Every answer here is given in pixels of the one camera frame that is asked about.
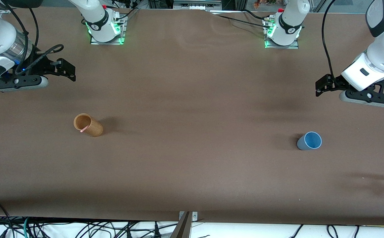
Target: blue cup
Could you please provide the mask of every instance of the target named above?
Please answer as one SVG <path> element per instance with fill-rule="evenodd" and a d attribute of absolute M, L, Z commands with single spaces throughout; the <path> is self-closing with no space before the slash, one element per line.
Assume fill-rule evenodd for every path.
<path fill-rule="evenodd" d="M 316 132 L 310 131 L 297 141 L 297 147 L 301 150 L 318 149 L 322 143 L 321 136 Z"/>

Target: brown table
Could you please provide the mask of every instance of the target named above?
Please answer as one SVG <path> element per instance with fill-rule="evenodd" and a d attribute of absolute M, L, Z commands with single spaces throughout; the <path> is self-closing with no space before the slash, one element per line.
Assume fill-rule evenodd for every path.
<path fill-rule="evenodd" d="M 18 10 L 34 39 L 28 10 Z M 122 46 L 89 45 L 75 8 L 35 9 L 39 47 L 77 81 L 0 93 L 0 202 L 14 216 L 384 224 L 384 108 L 315 97 L 328 72 L 321 14 L 299 50 L 204 11 L 140 10 Z M 230 14 L 258 22 L 243 13 Z M 364 15 L 331 14 L 338 75 L 373 41 Z M 79 113 L 102 122 L 88 137 Z M 317 131 L 323 145 L 299 151 Z"/>

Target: wooden cup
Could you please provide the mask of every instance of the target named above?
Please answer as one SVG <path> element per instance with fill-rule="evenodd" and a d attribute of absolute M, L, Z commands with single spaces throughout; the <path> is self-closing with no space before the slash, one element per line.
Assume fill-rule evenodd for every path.
<path fill-rule="evenodd" d="M 86 113 L 77 115 L 74 118 L 73 124 L 76 129 L 90 135 L 91 137 L 99 137 L 104 131 L 104 127 L 101 123 Z"/>

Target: white floor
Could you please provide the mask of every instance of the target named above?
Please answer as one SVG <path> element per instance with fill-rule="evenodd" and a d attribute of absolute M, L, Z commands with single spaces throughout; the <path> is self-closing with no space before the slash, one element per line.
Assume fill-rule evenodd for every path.
<path fill-rule="evenodd" d="M 175 222 L 159 222 L 160 227 Z M 114 222 L 115 227 L 124 227 L 125 222 Z M 43 230 L 50 238 L 75 238 L 76 234 L 85 227 L 83 223 L 47 225 Z M 161 234 L 171 233 L 175 226 L 161 229 Z M 203 223 L 194 222 L 191 238 L 290 238 L 299 225 L 287 224 L 249 224 L 249 223 Z M 355 226 L 335 226 L 339 238 L 354 238 Z M 154 222 L 140 222 L 133 229 L 154 229 Z M 5 230 L 0 225 L 0 235 Z M 107 229 L 114 237 L 114 231 Z M 93 238 L 110 238 L 108 232 L 97 232 Z M 139 238 L 147 232 L 132 232 L 133 238 Z M 7 232 L 6 238 L 12 238 L 11 232 Z M 384 237 L 384 227 L 361 226 L 357 238 L 381 238 Z M 17 238 L 24 238 L 17 233 Z M 329 238 L 325 225 L 304 225 L 296 238 Z"/>

